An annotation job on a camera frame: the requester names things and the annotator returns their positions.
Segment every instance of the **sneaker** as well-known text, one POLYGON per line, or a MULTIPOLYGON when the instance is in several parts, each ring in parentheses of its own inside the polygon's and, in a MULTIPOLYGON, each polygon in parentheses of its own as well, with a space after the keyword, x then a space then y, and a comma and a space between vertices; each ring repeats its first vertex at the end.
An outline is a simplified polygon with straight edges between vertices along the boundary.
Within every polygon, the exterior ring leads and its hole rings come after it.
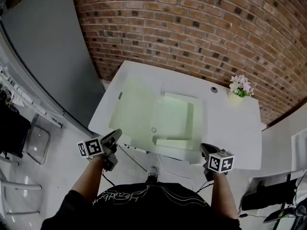
POLYGON ((150 167, 149 171, 147 172, 147 177, 153 175, 158 179, 158 168, 155 166, 150 167))

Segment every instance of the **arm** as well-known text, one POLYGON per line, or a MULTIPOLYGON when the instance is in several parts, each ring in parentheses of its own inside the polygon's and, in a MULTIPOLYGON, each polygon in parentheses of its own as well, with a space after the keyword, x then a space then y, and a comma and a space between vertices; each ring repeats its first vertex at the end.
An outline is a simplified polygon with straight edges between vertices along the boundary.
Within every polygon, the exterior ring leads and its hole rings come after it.
POLYGON ((234 197, 224 173, 213 173, 214 184, 211 207, 213 211, 222 216, 237 219, 237 209, 234 197))
POLYGON ((92 203, 98 195, 104 163, 105 158, 103 155, 94 156, 83 174, 72 187, 72 190, 80 193, 89 203, 92 203))

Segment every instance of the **flower bouquet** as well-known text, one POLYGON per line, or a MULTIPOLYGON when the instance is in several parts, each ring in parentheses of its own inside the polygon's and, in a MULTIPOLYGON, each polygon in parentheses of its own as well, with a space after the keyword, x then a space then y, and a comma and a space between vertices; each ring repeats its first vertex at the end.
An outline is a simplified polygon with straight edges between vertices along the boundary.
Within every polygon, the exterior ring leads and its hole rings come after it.
POLYGON ((230 92, 228 94, 229 100, 233 104, 239 104, 246 96, 254 94, 254 89, 250 86, 250 82, 244 75, 231 77, 232 83, 229 85, 230 92))

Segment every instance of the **white floor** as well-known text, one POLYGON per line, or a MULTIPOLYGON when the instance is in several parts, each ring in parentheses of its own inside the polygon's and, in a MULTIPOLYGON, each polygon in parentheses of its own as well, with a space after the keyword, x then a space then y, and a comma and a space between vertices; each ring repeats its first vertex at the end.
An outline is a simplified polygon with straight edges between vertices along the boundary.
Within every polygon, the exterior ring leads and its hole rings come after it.
MULTIPOLYGON (((42 191, 7 190, 7 211, 40 211, 40 215, 7 216, 6 222, 12 230, 40 229, 42 221, 57 212, 64 196, 88 164, 88 160, 80 157, 77 148, 78 141, 88 138, 85 134, 66 123, 64 123, 62 129, 59 129, 43 118, 38 119, 38 124, 51 133, 51 142, 44 165, 36 164, 27 155, 24 155, 21 160, 17 159, 21 162, 18 167, 0 161, 0 168, 9 181, 40 184, 43 188, 42 191)), ((190 178, 193 181, 192 183, 191 180, 179 178, 163 171, 156 154, 144 154, 128 149, 126 151, 145 169, 148 169, 150 166, 159 167, 159 181, 161 182, 177 182, 197 191, 206 181, 201 166, 189 165, 187 161, 177 161, 161 156, 165 170, 178 176, 190 178)), ((118 149, 116 156, 118 158, 117 166, 112 172, 106 173, 106 177, 114 184, 141 183, 146 180, 146 172, 121 149, 118 149)), ((228 174, 227 178, 238 207, 240 199, 249 185, 248 171, 233 170, 228 174)), ((111 184, 102 178, 99 193, 110 187, 111 184)), ((212 186, 202 190, 199 194, 210 204, 212 186)), ((278 209, 279 206, 273 206, 248 213, 267 216, 278 209)), ((263 219, 255 217, 242 218, 240 219, 241 228, 243 230, 271 229, 274 223, 263 224, 263 219)))

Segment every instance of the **black t-shirt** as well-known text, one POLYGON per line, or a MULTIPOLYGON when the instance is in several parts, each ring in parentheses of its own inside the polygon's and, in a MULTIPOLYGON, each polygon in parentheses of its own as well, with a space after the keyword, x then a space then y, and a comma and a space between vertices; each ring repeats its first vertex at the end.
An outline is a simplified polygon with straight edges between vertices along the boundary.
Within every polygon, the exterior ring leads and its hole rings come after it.
POLYGON ((118 185, 100 194, 91 204, 69 191, 54 217, 41 230, 149 228, 151 226, 200 227, 240 230, 239 220, 217 216, 195 192, 171 183, 118 185))

